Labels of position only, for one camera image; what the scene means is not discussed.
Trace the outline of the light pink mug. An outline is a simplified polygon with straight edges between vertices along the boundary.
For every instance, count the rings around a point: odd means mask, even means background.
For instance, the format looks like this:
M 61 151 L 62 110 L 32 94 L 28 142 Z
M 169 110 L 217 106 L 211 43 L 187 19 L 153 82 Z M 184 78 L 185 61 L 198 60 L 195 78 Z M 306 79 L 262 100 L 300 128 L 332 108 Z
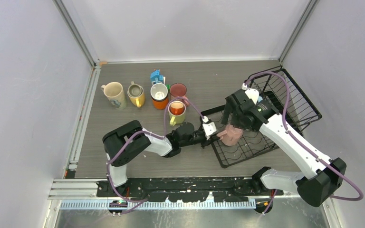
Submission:
M 234 146 L 238 143 L 239 139 L 243 135 L 243 130 L 235 128 L 231 124 L 226 125 L 225 129 L 219 132 L 218 136 L 221 142 L 226 146 Z

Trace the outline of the lime green mug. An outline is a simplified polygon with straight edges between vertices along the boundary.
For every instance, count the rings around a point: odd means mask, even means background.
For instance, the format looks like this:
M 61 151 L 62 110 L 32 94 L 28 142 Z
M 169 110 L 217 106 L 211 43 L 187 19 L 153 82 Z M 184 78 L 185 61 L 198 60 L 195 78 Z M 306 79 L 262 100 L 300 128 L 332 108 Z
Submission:
M 185 112 L 186 112 L 186 105 L 185 105 L 185 111 L 181 115 L 171 114 L 170 111 L 169 111 L 169 108 L 168 108 L 168 113 L 169 113 L 169 117 L 170 117 L 169 125 L 170 126 L 175 126 L 177 124 L 182 124 L 185 120 Z

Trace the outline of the small orange cup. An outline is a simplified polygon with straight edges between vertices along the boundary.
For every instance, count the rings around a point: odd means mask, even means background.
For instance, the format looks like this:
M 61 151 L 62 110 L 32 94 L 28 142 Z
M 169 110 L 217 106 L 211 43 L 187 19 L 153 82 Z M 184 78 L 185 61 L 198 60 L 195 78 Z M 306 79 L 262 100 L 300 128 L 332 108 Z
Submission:
M 169 105 L 169 111 L 173 115 L 181 115 L 185 111 L 185 105 L 182 102 L 172 102 Z

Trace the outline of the orange mug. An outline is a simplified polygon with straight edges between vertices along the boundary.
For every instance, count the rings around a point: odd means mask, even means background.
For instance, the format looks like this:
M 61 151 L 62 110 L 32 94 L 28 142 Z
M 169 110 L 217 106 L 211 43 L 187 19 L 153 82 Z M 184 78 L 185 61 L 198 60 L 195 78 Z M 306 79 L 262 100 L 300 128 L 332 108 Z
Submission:
M 166 107 L 169 103 L 169 98 L 166 97 L 163 100 L 156 100 L 156 99 L 153 98 L 152 102 L 153 102 L 153 105 L 154 105 L 155 109 L 163 110 L 163 109 L 166 109 Z

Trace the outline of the yellow mug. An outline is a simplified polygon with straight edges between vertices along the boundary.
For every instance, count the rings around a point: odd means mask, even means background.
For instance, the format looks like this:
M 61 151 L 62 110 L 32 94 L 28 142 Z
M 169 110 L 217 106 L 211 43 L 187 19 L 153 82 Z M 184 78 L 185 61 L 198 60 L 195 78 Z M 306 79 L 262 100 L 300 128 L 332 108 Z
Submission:
M 144 92 L 141 92 L 140 95 L 132 95 L 130 92 L 128 92 L 128 97 L 133 105 L 135 105 L 138 108 L 141 108 L 145 104 L 145 94 Z

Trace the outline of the cream patterned mug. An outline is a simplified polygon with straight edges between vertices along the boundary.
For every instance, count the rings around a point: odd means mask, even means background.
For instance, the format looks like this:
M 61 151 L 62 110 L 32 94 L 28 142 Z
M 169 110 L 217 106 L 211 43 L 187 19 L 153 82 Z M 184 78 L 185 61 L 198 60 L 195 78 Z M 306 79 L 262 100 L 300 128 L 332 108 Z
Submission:
M 126 96 L 123 89 L 123 86 L 119 82 L 110 82 L 107 85 L 102 85 L 101 90 L 104 95 L 107 97 L 109 102 L 116 109 L 125 109 L 126 108 Z

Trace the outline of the small beige cup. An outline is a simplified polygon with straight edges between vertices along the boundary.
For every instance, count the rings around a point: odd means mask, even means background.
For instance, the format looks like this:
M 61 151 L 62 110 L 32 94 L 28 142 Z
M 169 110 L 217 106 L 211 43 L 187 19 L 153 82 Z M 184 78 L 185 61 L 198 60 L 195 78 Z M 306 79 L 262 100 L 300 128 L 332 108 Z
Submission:
M 144 89 L 136 84 L 134 81 L 131 81 L 130 86 L 128 87 L 127 94 L 131 98 L 139 97 L 144 92 Z

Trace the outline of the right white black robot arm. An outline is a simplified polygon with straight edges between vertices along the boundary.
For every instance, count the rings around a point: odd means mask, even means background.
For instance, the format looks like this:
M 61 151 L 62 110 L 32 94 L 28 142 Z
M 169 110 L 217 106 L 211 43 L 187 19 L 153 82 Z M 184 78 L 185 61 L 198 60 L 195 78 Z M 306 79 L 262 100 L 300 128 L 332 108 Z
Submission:
M 222 123 L 260 132 L 271 139 L 300 168 L 299 172 L 263 168 L 253 175 L 252 188 L 259 195 L 270 189 L 295 192 L 309 205 L 319 207 L 342 185 L 346 163 L 331 159 L 294 130 L 268 100 L 257 101 L 255 89 L 239 89 L 226 98 Z

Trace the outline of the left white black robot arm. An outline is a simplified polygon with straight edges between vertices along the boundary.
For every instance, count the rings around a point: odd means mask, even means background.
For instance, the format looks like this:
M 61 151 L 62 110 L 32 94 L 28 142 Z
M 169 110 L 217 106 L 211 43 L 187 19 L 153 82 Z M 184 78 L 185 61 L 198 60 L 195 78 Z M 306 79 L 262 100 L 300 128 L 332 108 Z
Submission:
M 142 152 L 171 158 L 178 155 L 182 147 L 200 144 L 204 148 L 219 139 L 212 121 L 203 123 L 197 130 L 192 123 L 184 122 L 165 136 L 148 131 L 138 120 L 126 123 L 105 134 L 102 139 L 108 159 L 108 190 L 116 197 L 126 193 L 127 164 Z

